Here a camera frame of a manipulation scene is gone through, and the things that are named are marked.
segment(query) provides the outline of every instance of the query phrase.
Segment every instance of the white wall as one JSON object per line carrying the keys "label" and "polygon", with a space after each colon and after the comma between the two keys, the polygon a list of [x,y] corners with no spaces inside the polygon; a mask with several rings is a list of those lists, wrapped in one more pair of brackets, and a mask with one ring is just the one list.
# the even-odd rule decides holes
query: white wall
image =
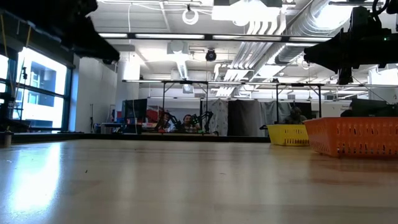
{"label": "white wall", "polygon": [[116,73],[99,61],[80,59],[78,74],[73,74],[69,130],[90,132],[90,104],[94,123],[106,121],[109,106],[115,104],[116,79]]}

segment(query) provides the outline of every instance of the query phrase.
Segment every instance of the plastic basket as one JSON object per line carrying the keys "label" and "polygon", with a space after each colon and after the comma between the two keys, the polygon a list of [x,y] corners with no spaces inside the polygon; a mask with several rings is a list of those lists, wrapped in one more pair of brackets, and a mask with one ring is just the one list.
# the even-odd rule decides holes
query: plastic basket
{"label": "plastic basket", "polygon": [[398,118],[320,118],[304,124],[316,152],[333,157],[398,157]]}
{"label": "plastic basket", "polygon": [[308,135],[303,124],[267,125],[272,144],[280,146],[307,146]]}

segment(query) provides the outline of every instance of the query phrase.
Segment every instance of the yellow basket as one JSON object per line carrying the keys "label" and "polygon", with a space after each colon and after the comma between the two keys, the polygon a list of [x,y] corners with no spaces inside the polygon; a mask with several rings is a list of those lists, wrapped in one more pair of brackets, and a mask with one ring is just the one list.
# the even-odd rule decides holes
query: yellow basket
{"label": "yellow basket", "polygon": [[309,145],[307,130],[304,124],[267,125],[272,144],[280,146]]}

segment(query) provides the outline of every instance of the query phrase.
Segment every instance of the security camera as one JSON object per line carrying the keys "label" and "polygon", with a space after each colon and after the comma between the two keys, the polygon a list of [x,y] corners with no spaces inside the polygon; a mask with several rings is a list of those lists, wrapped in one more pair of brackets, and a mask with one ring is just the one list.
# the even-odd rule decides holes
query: security camera
{"label": "security camera", "polygon": [[206,54],[206,61],[214,62],[217,58],[217,54],[214,49],[209,49]]}

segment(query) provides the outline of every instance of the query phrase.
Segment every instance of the orange basket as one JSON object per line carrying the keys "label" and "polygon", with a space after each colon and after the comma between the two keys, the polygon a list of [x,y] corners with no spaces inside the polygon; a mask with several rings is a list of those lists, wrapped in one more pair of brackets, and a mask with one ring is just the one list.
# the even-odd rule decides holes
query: orange basket
{"label": "orange basket", "polygon": [[320,118],[304,122],[310,146],[333,157],[398,157],[398,118]]}

